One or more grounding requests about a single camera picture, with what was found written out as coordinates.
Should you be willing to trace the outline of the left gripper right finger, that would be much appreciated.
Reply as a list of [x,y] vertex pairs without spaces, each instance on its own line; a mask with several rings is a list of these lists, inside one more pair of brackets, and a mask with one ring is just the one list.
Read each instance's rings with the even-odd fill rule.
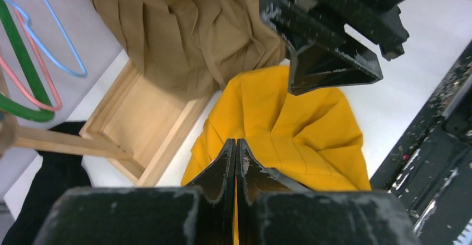
[[296,190],[237,141],[240,244],[419,244],[401,202],[386,192]]

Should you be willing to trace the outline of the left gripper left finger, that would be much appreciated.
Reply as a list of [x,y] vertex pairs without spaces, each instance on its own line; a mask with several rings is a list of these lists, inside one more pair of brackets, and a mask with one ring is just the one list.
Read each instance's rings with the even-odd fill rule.
[[35,244],[232,244],[235,149],[183,187],[70,189]]

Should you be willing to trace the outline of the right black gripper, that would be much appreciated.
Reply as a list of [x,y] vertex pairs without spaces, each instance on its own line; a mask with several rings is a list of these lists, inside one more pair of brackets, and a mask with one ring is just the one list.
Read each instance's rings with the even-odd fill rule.
[[302,95],[383,79],[377,55],[347,35],[349,25],[393,60],[410,37],[400,19],[404,0],[259,0],[259,15],[286,44],[288,92]]

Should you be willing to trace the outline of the yellow garment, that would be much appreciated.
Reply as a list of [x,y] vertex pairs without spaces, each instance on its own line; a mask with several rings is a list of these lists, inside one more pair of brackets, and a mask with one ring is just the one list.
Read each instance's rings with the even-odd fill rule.
[[[237,148],[244,139],[272,175],[296,190],[370,191],[362,132],[344,94],[327,88],[294,96],[287,81],[286,66],[233,78],[193,145],[182,185],[207,168],[227,140],[235,140]],[[235,166],[236,156],[232,244],[240,244]]]

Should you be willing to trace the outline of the tan pleated skirt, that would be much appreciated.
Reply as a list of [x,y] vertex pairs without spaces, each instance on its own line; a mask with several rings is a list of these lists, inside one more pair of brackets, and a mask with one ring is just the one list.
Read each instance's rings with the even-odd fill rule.
[[283,41],[259,17],[259,0],[90,0],[134,66],[185,100],[237,74],[279,64]]

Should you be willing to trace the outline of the wooden hanger rack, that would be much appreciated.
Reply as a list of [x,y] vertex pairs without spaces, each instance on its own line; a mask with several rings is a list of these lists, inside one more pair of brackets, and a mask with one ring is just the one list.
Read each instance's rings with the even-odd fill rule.
[[78,136],[1,122],[1,152],[13,146],[106,158],[137,187],[155,186],[210,101],[184,101],[128,62]]

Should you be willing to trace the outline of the black garment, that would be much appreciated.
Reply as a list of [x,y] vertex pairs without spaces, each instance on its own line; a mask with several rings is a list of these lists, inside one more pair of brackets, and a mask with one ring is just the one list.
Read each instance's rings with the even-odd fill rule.
[[92,186],[82,155],[39,150],[42,165],[2,244],[33,244],[52,206],[72,188]]

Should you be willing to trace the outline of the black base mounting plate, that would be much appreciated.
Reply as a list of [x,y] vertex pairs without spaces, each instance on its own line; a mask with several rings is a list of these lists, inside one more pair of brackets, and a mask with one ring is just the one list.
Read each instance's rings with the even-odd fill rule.
[[471,46],[373,177],[404,205],[422,244],[471,243]]

